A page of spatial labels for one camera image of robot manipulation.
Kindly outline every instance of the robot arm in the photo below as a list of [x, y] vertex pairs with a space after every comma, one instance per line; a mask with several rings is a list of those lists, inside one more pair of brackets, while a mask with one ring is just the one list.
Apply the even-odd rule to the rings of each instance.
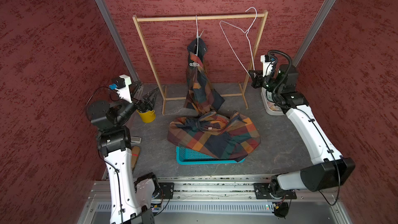
[[326, 137], [326, 134], [316, 121], [311, 107], [299, 105], [297, 109], [289, 109], [286, 112], [286, 116], [300, 134], [310, 154], [312, 164], [323, 163], [326, 159], [333, 161], [343, 157], [340, 151]]
[[[283, 64], [273, 78], [278, 62], [275, 54], [285, 57], [289, 64]], [[296, 91], [298, 72], [291, 64], [291, 58], [280, 51], [271, 50], [261, 56], [262, 71], [249, 71], [252, 87], [263, 87], [266, 99], [281, 107], [282, 111], [296, 127], [311, 157], [313, 166], [298, 172], [273, 176], [270, 193], [281, 198], [291, 189], [319, 191], [344, 184], [355, 168], [351, 158], [344, 158], [326, 137], [316, 121], [306, 98]]]
[[[88, 108], [91, 123], [98, 127], [97, 148], [104, 156], [109, 175], [112, 198], [110, 223], [130, 223], [135, 218], [153, 219], [150, 201], [154, 191], [159, 190], [159, 184], [152, 173], [133, 181], [131, 136], [123, 124], [136, 110], [145, 112], [153, 109], [158, 88], [146, 94], [143, 101], [139, 101], [133, 96], [141, 87], [140, 82], [131, 83], [130, 77], [126, 75], [113, 78], [112, 82], [109, 88], [116, 90], [120, 100], [112, 103], [96, 101]], [[130, 93], [129, 86], [132, 84], [135, 88]]]

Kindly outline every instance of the white container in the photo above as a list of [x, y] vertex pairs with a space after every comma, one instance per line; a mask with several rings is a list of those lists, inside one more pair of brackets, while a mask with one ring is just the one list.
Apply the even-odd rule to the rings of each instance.
[[264, 107], [266, 108], [266, 112], [269, 115], [277, 115], [277, 116], [281, 116], [281, 115], [285, 115], [282, 111], [273, 111], [271, 110], [271, 108], [268, 106], [268, 100], [267, 100], [267, 96], [266, 96], [266, 89], [265, 88], [261, 88], [261, 98], [263, 99], [263, 103], [264, 103]]

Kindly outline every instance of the blue basket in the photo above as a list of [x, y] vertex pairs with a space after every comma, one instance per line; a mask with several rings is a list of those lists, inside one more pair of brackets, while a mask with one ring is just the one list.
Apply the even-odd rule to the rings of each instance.
[[236, 162], [235, 160], [219, 160], [214, 157], [205, 155], [203, 153], [191, 150], [191, 149], [186, 149], [182, 147], [177, 147], [176, 148], [177, 152], [177, 162], [179, 164], [215, 164], [215, 163], [241, 163], [245, 161], [245, 159], [242, 159], [239, 162]]

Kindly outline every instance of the metal mounting plate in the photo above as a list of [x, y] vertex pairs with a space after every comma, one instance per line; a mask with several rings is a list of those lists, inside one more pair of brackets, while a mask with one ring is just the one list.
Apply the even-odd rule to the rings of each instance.
[[162, 183], [159, 182], [160, 188], [163, 191], [163, 199], [172, 199], [174, 193], [174, 183]]
[[[256, 194], [256, 199], [266, 199], [266, 200], [276, 200], [279, 201], [281, 199], [275, 199], [268, 193], [268, 185], [269, 183], [253, 183], [254, 193]], [[297, 199], [296, 192], [294, 190], [290, 190], [289, 194], [285, 195], [285, 200]]]

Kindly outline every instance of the plaid fabric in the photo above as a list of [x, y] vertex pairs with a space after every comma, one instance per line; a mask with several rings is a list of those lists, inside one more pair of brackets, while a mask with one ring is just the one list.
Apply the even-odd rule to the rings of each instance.
[[199, 38], [198, 55], [196, 53], [197, 39], [188, 45], [188, 67], [186, 71], [188, 94], [184, 107], [195, 109], [198, 114], [205, 114], [211, 110], [218, 110], [224, 103], [222, 98], [213, 88], [207, 78], [204, 66], [204, 55], [207, 47], [202, 39]]
[[228, 119], [216, 111], [200, 118], [176, 118], [170, 124], [167, 140], [217, 159], [237, 162], [261, 143], [250, 118], [235, 112]]

